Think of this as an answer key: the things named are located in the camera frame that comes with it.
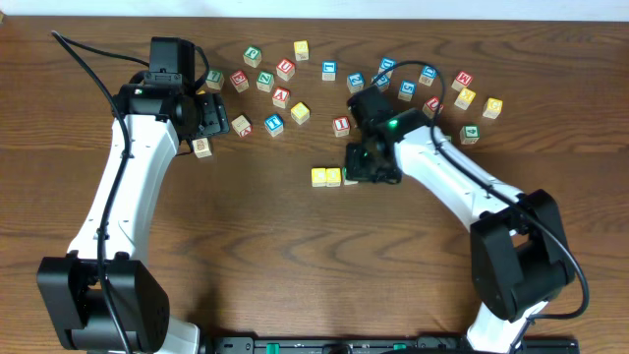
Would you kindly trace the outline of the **blue L block top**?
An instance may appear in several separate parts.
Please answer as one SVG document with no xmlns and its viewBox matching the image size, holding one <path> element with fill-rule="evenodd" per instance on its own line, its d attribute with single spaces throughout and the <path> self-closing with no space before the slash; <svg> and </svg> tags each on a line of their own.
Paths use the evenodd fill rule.
<svg viewBox="0 0 629 354">
<path fill-rule="evenodd" d="M 335 61 L 323 61 L 321 71 L 322 79 L 327 82 L 332 82 L 336 79 L 337 63 Z"/>
</svg>

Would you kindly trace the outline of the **yellow C block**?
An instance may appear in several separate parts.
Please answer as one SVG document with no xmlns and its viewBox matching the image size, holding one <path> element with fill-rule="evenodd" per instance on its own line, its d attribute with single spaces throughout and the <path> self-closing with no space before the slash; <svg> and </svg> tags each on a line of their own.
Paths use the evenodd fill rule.
<svg viewBox="0 0 629 354">
<path fill-rule="evenodd" d="M 327 182 L 326 168 L 316 167 L 311 170 L 312 186 L 325 187 Z"/>
</svg>

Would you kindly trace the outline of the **green R block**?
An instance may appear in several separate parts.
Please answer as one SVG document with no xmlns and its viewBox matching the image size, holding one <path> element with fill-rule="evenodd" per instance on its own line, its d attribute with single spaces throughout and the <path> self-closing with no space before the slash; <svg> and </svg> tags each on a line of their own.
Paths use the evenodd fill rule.
<svg viewBox="0 0 629 354">
<path fill-rule="evenodd" d="M 356 185 L 356 184 L 358 184 L 358 183 L 359 183 L 359 182 L 358 182 L 358 181 L 356 181 L 356 180 L 351 180 L 351 179 L 349 179 L 349 178 L 348 178 L 348 176 L 347 176 L 347 169 L 346 169 L 346 167 L 343 167 L 343 168 L 342 168 L 342 176 L 343 176 L 343 184 L 344 184 L 345 186 L 349 186 L 349 185 Z"/>
</svg>

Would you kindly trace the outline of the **yellow O block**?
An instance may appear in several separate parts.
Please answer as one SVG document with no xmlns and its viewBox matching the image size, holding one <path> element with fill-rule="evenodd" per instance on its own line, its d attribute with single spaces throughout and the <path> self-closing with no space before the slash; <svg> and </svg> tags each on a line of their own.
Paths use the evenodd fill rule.
<svg viewBox="0 0 629 354">
<path fill-rule="evenodd" d="M 326 168 L 325 169 L 325 186 L 326 187 L 339 187 L 342 182 L 342 171 L 339 167 Z"/>
</svg>

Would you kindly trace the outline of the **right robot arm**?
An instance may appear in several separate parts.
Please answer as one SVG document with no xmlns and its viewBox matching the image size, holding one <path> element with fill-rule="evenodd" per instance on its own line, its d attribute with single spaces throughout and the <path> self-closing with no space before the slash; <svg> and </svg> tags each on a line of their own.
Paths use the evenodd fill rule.
<svg viewBox="0 0 629 354">
<path fill-rule="evenodd" d="M 483 171 L 421 111 L 395 111 L 377 88 L 355 93 L 348 109 L 362 132 L 346 148 L 351 181 L 429 189 L 470 233 L 472 281 L 482 300 L 459 352 L 576 353 L 571 339 L 525 339 L 549 301 L 575 278 L 558 205 Z"/>
</svg>

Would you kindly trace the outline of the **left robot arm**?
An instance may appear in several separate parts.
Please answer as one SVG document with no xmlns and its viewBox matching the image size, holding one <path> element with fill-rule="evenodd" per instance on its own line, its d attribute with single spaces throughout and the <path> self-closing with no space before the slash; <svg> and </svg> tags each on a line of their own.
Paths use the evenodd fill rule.
<svg viewBox="0 0 629 354">
<path fill-rule="evenodd" d="M 62 257 L 46 257 L 36 283 L 60 344 L 89 353 L 205 353 L 200 328 L 174 318 L 149 272 L 148 239 L 163 178 L 187 145 L 211 154 L 229 132 L 225 105 L 202 91 L 202 49 L 156 37 L 137 72 L 107 95 L 109 156 L 86 220 Z"/>
</svg>

